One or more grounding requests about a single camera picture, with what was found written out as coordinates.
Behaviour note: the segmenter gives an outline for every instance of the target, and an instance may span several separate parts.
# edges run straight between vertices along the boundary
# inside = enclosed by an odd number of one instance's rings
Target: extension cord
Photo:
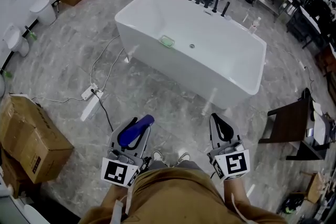
[[[90,87],[87,88],[84,93],[82,93],[83,100],[86,101],[93,95],[93,92],[91,90],[97,91],[98,86],[95,83],[91,84]]]

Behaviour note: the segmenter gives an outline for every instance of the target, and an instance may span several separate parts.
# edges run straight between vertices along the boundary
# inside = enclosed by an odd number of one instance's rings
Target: gray marble floor
[[[61,13],[51,26],[34,28],[38,40],[29,40],[29,54],[25,58],[14,54],[10,60],[6,69],[13,73],[13,78],[6,79],[6,91],[55,100],[80,98],[89,85],[91,65],[107,42],[118,34],[115,14],[131,1],[83,0],[75,7],[61,6]],[[226,1],[219,3],[219,10]],[[126,63],[122,54],[107,83],[103,104],[113,126],[133,116],[154,116],[146,155],[158,149],[172,163],[178,153],[188,151],[192,160],[209,174],[214,171],[206,156],[211,148],[209,115],[218,112],[230,117],[250,149],[252,171],[244,177],[247,190],[255,184],[250,200],[253,205],[276,211],[289,191],[307,187],[309,179],[300,170],[330,169],[336,152],[333,146],[325,161],[294,162],[285,160],[293,151],[288,144],[257,144],[267,111],[296,101],[302,89],[309,87],[308,72],[300,67],[298,59],[309,68],[314,80],[312,95],[322,104],[323,111],[335,117],[336,107],[312,53],[302,50],[302,44],[286,33],[286,18],[274,23],[272,14],[263,7],[252,7],[244,0],[230,1],[228,14],[244,26],[249,27],[258,16],[262,18],[256,34],[268,47],[263,78],[255,96],[227,110],[212,105],[205,111],[206,100],[135,59]],[[242,23],[247,12],[249,17]],[[121,41],[116,39],[95,65],[93,79],[100,87],[121,49]],[[82,216],[89,207],[101,203],[110,187],[100,180],[101,159],[106,155],[111,133],[106,116],[99,108],[93,117],[81,122],[79,118],[87,105],[84,101],[38,102],[75,146],[59,177],[43,183],[43,190]]]

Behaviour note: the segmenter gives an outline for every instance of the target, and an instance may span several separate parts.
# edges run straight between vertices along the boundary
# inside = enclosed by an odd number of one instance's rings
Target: white freestanding bathtub
[[[221,12],[188,0],[134,0],[115,19],[129,57],[225,109],[258,92],[266,43]],[[175,44],[162,45],[163,35]]]

